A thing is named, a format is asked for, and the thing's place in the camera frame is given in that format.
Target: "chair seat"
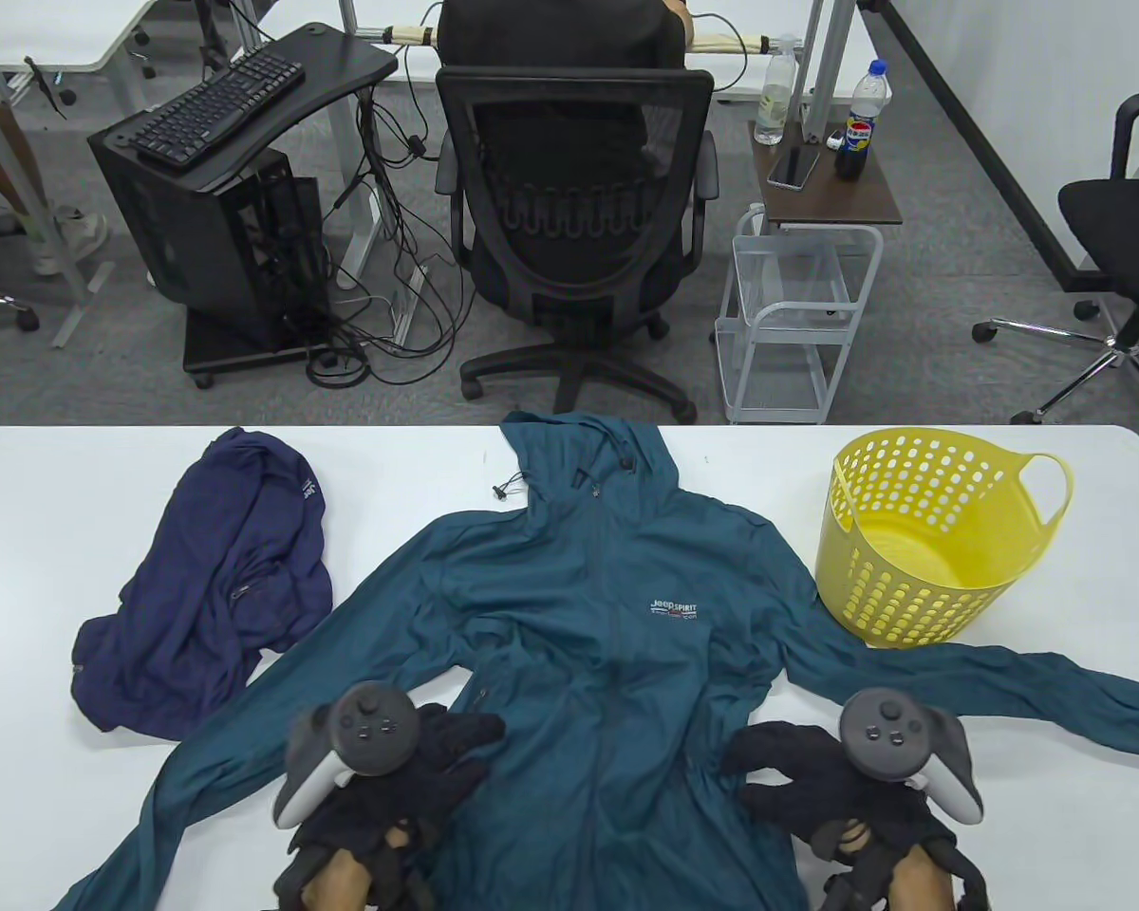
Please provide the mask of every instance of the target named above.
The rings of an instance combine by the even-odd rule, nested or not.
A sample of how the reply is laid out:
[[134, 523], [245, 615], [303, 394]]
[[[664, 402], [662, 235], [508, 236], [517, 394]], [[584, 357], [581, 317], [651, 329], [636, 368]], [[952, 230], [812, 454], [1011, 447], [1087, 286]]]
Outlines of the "chair seat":
[[1139, 304], [1139, 179], [1068, 183], [1059, 210], [1113, 289]]

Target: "white desk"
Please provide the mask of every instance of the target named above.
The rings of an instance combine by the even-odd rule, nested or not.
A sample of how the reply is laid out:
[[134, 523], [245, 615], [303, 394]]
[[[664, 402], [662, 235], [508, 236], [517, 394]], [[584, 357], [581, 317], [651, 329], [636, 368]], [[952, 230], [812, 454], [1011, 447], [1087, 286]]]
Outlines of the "white desk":
[[0, 0], [0, 68], [28, 71], [26, 57], [47, 73], [108, 75], [126, 117], [147, 107], [144, 74], [123, 47], [154, 0]]
[[[773, 519], [813, 565], [829, 460], [861, 428], [669, 428], [682, 486]], [[0, 429], [0, 911], [52, 908], [140, 814], [171, 748], [99, 733], [67, 692], [83, 619], [117, 608], [175, 482], [214, 428]], [[329, 510], [335, 602], [436, 516], [500, 509], [515, 471], [497, 428], [273, 429], [310, 460]], [[1139, 680], [1139, 440], [1124, 429], [976, 433], [1067, 459], [1076, 495], [1050, 552], [965, 633], [1057, 650]], [[506, 503], [522, 503], [516, 495]], [[465, 676], [423, 687], [451, 698]], [[757, 717], [830, 723], [779, 680]], [[1139, 908], [1139, 758], [1024, 720], [968, 720], [986, 821], [960, 844], [1008, 911]], [[288, 835], [274, 787], [187, 832], [162, 911], [271, 908]], [[823, 871], [803, 862], [818, 888]]]
[[[744, 35], [763, 34], [775, 39], [786, 32], [792, 32], [798, 38], [804, 38], [806, 22], [810, 17], [810, 5], [812, 5], [812, 0], [694, 0], [691, 11], [694, 14], [716, 13], [720, 16], [726, 16]], [[427, 6], [431, 6], [431, 0], [392, 0], [391, 2], [355, 0], [354, 13], [358, 14], [360, 27], [416, 26]], [[341, 30], [343, 18], [341, 18], [338, 0], [279, 0], [270, 9], [270, 13], [262, 17], [261, 26], [267, 33], [279, 38], [308, 22], [323, 22], [328, 26]], [[830, 2], [828, 0], [822, 8], [820, 22], [818, 22], [816, 51], [813, 51], [813, 58], [810, 61], [808, 87], [813, 85], [813, 79], [818, 73], [818, 58], [822, 55], [822, 43], [826, 40], [827, 23], [829, 22]], [[439, 25], [439, 9], [435, 9], [426, 18], [426, 25]], [[696, 31], [700, 34], [730, 34], [729, 27], [721, 19], [697, 19]], [[839, 77], [835, 82], [834, 102], [836, 105], [852, 102], [852, 89], [860, 82], [861, 76], [869, 72], [869, 61], [875, 58], [877, 58], [877, 51], [874, 50], [874, 42], [869, 39], [869, 30], [866, 30], [860, 14], [855, 14], [852, 17], [852, 27], [847, 33], [847, 47], [844, 51], [843, 65], [839, 66]], [[433, 83], [439, 66], [439, 56], [434, 49], [409, 49], [409, 75], [415, 83], [423, 83], [423, 85]], [[743, 56], [690, 54], [687, 56], [687, 66], [688, 69], [707, 69], [713, 74], [715, 85], [720, 88], [727, 85], [743, 69]], [[746, 74], [743, 74], [743, 79], [737, 85], [730, 88], [721, 97], [724, 99], [757, 99], [761, 89], [764, 88], [765, 68], [768, 68], [768, 57], [752, 55], [748, 57]], [[404, 82], [403, 61], [401, 69], [388, 79]]]

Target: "hand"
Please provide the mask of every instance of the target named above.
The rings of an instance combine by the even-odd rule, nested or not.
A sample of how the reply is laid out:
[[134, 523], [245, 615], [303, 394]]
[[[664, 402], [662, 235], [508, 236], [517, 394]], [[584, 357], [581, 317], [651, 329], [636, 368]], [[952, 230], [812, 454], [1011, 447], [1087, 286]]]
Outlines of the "hand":
[[[338, 860], [338, 875], [322, 881], [322, 894], [357, 895], [370, 886], [370, 900], [394, 908], [405, 892], [405, 867], [413, 855], [439, 838], [448, 818], [473, 795], [484, 778], [486, 763], [465, 760], [470, 749], [495, 744], [506, 732], [501, 717], [492, 714], [452, 713], [439, 704], [418, 708], [421, 730], [418, 749], [395, 772], [383, 777], [353, 777], [336, 788], [292, 838], [292, 851], [323, 850]], [[349, 860], [357, 862], [351, 867]], [[368, 876], [364, 880], [354, 868]], [[321, 880], [322, 873], [313, 879]], [[343, 911], [322, 902], [310, 911]]]
[[844, 748], [822, 728], [765, 721], [735, 734], [721, 760], [722, 775], [778, 769], [788, 785], [744, 785], [738, 793], [752, 816], [781, 826], [811, 847], [821, 832], [830, 851], [825, 860], [852, 863], [863, 840], [857, 823], [891, 847], [898, 859], [929, 839], [956, 843], [953, 834], [928, 809], [928, 801], [907, 785], [876, 781], [847, 762]]

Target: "chair armrest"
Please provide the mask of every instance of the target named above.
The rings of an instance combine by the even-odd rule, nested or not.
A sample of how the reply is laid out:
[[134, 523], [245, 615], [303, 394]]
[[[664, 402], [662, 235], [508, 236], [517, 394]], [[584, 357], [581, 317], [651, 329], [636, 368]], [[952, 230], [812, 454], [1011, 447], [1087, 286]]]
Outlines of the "chair armrest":
[[465, 188], [460, 186], [460, 163], [456, 161], [452, 134], [443, 134], [439, 149], [439, 169], [435, 171], [435, 194], [451, 197], [452, 251], [461, 269], [473, 269], [473, 248], [465, 246]]
[[1108, 177], [1122, 179], [1125, 177], [1125, 159], [1131, 154], [1131, 133], [1134, 121], [1139, 117], [1139, 95], [1132, 95], [1122, 102], [1117, 116], [1113, 120], [1113, 157], [1108, 166]]
[[700, 151], [696, 155], [696, 190], [697, 199], [716, 199], [721, 195], [718, 188], [718, 150], [713, 143], [713, 134], [708, 130], [700, 136]]
[[460, 188], [460, 165], [456, 161], [452, 134], [443, 134], [443, 147], [439, 150], [439, 170], [435, 171], [435, 194], [451, 196]]

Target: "plastic bottle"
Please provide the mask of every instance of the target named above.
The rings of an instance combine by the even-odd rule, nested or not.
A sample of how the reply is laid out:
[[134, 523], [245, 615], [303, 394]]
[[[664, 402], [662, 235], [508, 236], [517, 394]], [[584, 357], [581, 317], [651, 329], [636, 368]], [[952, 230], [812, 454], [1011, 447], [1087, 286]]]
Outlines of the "plastic bottle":
[[785, 122], [796, 79], [795, 44], [794, 35], [779, 36], [777, 52], [768, 60], [764, 91], [760, 95], [760, 109], [755, 113], [755, 142], [775, 146], [785, 138]]
[[835, 156], [835, 174], [841, 180], [855, 180], [865, 170], [869, 157], [869, 140], [874, 138], [878, 114], [886, 108], [886, 96], [891, 87], [886, 83], [886, 61], [874, 60], [869, 73], [857, 83], [852, 92], [852, 108], [847, 112], [847, 125], [839, 153]]

